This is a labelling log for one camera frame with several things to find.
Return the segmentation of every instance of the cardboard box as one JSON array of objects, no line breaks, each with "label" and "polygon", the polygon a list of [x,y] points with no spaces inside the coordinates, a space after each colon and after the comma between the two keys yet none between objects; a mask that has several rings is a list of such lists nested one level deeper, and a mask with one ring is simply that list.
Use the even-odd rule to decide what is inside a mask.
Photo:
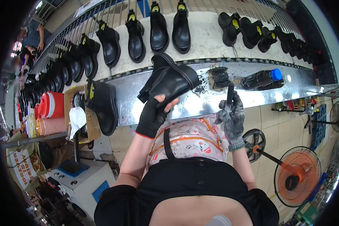
[{"label": "cardboard box", "polygon": [[[64,117],[66,125],[68,125],[70,122],[69,111],[73,107],[72,106],[73,96],[75,93],[79,91],[85,91],[85,96],[87,96],[88,93],[87,86],[74,86],[64,93]],[[81,138],[79,136],[80,144],[89,143],[92,140],[100,138],[101,136],[98,118],[94,111],[90,110],[89,108],[85,108],[85,116],[87,120],[88,138]]]}]

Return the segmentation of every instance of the blue bottle cap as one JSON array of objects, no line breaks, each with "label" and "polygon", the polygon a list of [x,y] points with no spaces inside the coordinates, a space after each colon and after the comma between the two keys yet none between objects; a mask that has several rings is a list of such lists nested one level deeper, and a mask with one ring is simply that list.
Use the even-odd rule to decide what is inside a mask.
[{"label": "blue bottle cap", "polygon": [[271,70],[270,75],[274,81],[279,81],[280,79],[282,79],[281,71],[277,68]]}]

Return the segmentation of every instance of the black fingerless glove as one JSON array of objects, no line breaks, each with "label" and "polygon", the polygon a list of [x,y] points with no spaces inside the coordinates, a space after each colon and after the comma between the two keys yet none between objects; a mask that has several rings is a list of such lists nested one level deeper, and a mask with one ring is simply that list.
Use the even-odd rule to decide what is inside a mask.
[{"label": "black fingerless glove", "polygon": [[169,113],[164,112],[163,109],[156,109],[158,103],[158,100],[154,97],[149,97],[140,114],[140,121],[136,129],[137,134],[150,139],[156,137],[159,127],[164,123]]}]

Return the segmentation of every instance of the gloved hand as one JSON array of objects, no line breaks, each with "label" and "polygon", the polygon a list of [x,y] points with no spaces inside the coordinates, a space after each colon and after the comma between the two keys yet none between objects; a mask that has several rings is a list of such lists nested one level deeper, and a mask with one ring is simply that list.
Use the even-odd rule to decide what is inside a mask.
[{"label": "gloved hand", "polygon": [[149,97],[148,101],[140,114],[140,121],[138,123],[136,133],[154,139],[157,134],[157,130],[166,120],[167,114],[170,112],[172,106],[178,103],[178,99],[174,99],[171,103],[167,104],[164,111],[156,109],[159,102],[163,102],[165,95],[157,95],[155,97]]},{"label": "gloved hand", "polygon": [[232,97],[233,103],[231,106],[231,112],[223,110],[226,105],[226,101],[221,101],[219,108],[221,111],[217,112],[215,121],[216,124],[223,122],[225,136],[228,140],[228,150],[236,151],[245,147],[244,140],[242,138],[242,132],[244,131],[244,105],[240,99],[240,96],[234,91]]}]

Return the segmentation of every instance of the gray knit glove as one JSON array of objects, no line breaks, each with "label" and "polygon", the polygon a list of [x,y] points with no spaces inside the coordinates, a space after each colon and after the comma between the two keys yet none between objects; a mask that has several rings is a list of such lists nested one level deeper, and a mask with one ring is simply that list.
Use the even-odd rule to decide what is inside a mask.
[{"label": "gray knit glove", "polygon": [[232,97],[233,103],[231,106],[231,112],[223,110],[226,105],[226,101],[221,101],[219,108],[221,111],[217,112],[215,124],[220,124],[223,122],[225,136],[228,140],[228,150],[236,151],[240,148],[245,147],[244,140],[242,139],[242,132],[244,132],[244,105],[237,94],[234,91]]}]

